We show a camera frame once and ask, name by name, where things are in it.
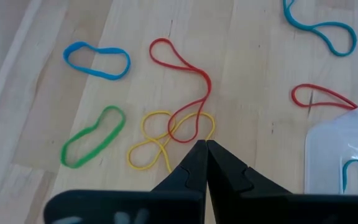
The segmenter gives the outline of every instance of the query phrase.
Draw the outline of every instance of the blue rubber band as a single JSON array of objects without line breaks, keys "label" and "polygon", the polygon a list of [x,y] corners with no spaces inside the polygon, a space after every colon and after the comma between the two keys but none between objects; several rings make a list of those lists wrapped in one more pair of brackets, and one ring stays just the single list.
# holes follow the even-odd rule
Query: blue rubber band
[{"label": "blue rubber band", "polygon": [[351,160],[345,162],[345,164],[342,167],[342,189],[343,189],[343,192],[345,192],[346,185],[347,185],[347,168],[349,168],[349,166],[353,162],[358,162],[358,159],[351,159]]},{"label": "blue rubber band", "polygon": [[[74,65],[73,63],[71,63],[69,61],[69,56],[71,53],[73,53],[74,51],[82,48],[82,47],[87,47],[99,54],[123,54],[125,55],[125,58],[127,59],[127,66],[125,67],[124,71],[122,71],[120,74],[109,74],[106,72],[102,72],[102,71],[97,71],[97,70],[93,70],[90,68],[85,68],[85,67],[81,67],[81,66],[77,66]],[[71,67],[73,67],[74,69],[77,69],[81,72],[85,72],[87,74],[90,75],[94,75],[97,77],[102,77],[108,80],[117,80],[122,78],[129,70],[129,67],[131,67],[131,59],[129,58],[129,54],[125,51],[122,50],[120,48],[117,47],[107,47],[107,48],[96,48],[93,47],[91,45],[89,45],[86,42],[80,41],[80,42],[75,42],[73,44],[71,44],[70,46],[68,46],[64,51],[63,51],[63,58],[66,61],[67,64],[69,64]]]},{"label": "blue rubber band", "polygon": [[[294,27],[296,27],[298,29],[312,32],[312,33],[318,35],[319,37],[321,37],[327,43],[329,50],[334,55],[336,55],[338,57],[345,57],[345,56],[348,56],[351,53],[353,53],[354,49],[356,48],[356,44],[357,44],[357,36],[356,36],[356,33],[354,32],[353,28],[351,28],[349,25],[344,24],[342,22],[322,22],[319,24],[311,25],[311,26],[301,24],[298,21],[296,21],[291,14],[290,8],[294,2],[295,2],[295,0],[291,0],[291,3],[287,6],[287,0],[283,0],[284,16],[291,25],[293,25]],[[322,26],[336,26],[336,27],[340,27],[340,28],[347,30],[352,38],[352,47],[350,48],[350,50],[346,53],[340,53],[337,50],[335,50],[333,44],[328,39],[328,37],[316,29],[317,27],[322,27]]]}]

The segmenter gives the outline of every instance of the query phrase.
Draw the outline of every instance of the wooden table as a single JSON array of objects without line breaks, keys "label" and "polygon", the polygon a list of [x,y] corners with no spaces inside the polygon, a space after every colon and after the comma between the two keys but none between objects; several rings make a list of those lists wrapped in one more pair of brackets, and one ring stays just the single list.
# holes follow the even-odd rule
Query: wooden table
[{"label": "wooden table", "polygon": [[[345,22],[358,36],[358,0],[297,0],[292,11],[305,24]],[[336,48],[347,50],[346,31],[322,31]],[[126,152],[144,140],[143,115],[173,112],[202,97],[206,86],[195,74],[151,61],[149,44],[158,37],[169,38],[186,60],[210,75],[213,92],[204,111],[216,118],[213,139],[292,192],[303,191],[308,129],[344,111],[298,108],[289,91],[314,83],[358,103],[358,44],[349,57],[333,56],[320,38],[287,23],[279,0],[0,0],[0,223],[41,223],[45,202],[64,190],[150,190],[168,175],[163,159],[147,171],[131,169]],[[125,49],[130,72],[111,82],[70,68],[62,52],[77,40]],[[157,46],[155,53],[178,63],[166,46]],[[119,72],[125,64],[120,56],[87,50],[72,60],[107,72]],[[315,91],[299,97],[329,99]],[[107,105],[120,106],[127,115],[121,134],[80,169],[61,166],[62,144],[93,124]],[[95,134],[74,143],[70,159],[97,145],[117,119],[110,114]],[[154,116],[147,131],[164,132],[167,120]],[[178,138],[192,136],[193,122],[183,125]],[[202,139],[211,125],[204,118],[200,124]],[[168,144],[173,166],[193,144]],[[156,145],[142,146],[133,160],[145,164],[156,152]],[[213,222],[210,202],[207,222]]]}]

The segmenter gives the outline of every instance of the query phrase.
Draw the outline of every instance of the yellow rubber band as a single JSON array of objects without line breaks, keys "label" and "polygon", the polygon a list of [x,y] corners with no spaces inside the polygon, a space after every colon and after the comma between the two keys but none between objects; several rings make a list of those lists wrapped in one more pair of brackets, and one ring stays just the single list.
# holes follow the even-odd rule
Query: yellow rubber band
[{"label": "yellow rubber band", "polygon": [[[156,138],[152,138],[150,137],[146,131],[145,131],[145,122],[146,120],[155,115],[155,114],[166,114],[166,115],[169,115],[171,116],[171,112],[169,111],[164,111],[164,110],[158,110],[158,111],[152,111],[152,112],[149,112],[148,114],[146,114],[143,118],[142,118],[142,122],[140,124],[140,130],[142,131],[142,134],[143,136],[147,139],[143,142],[140,142],[138,144],[135,144],[133,145],[131,148],[129,148],[128,152],[127,152],[127,163],[129,164],[130,167],[132,167],[133,169],[136,169],[136,170],[146,170],[146,169],[149,169],[151,168],[152,166],[154,166],[154,164],[157,162],[158,160],[158,157],[160,156],[160,154],[162,153],[163,156],[164,156],[164,159],[165,159],[165,164],[167,165],[167,170],[169,171],[169,173],[172,172],[172,168],[171,168],[171,164],[170,164],[170,161],[169,161],[169,158],[168,158],[168,153],[167,153],[167,150],[165,149],[165,146],[168,144],[168,142],[171,140],[171,137],[168,137],[167,140],[165,140],[165,142],[163,144],[161,144],[158,140],[164,138],[165,136],[168,135],[168,132],[166,133],[163,133],[161,134],[160,136],[156,137]],[[175,131],[180,127],[180,125],[186,121],[187,119],[191,118],[192,116],[196,116],[197,113],[191,113],[191,114],[188,114],[187,116],[185,116],[183,119],[181,119],[179,121],[178,124],[176,124],[176,121],[173,120],[173,127],[172,127],[172,133],[175,133]],[[202,116],[205,116],[207,117],[208,119],[211,120],[211,123],[212,123],[212,128],[211,128],[211,131],[209,132],[209,134],[207,135],[206,137],[206,140],[209,140],[210,137],[212,136],[212,134],[214,133],[215,131],[215,119],[208,113],[205,113],[205,112],[201,112],[200,115]],[[144,144],[147,144],[147,143],[150,143],[150,142],[154,142],[156,143],[156,145],[158,145],[158,147],[160,148],[160,151],[155,155],[154,159],[152,160],[151,163],[145,165],[145,166],[137,166],[137,165],[134,165],[131,161],[131,154],[133,152],[133,150],[139,146],[142,146]]]}]

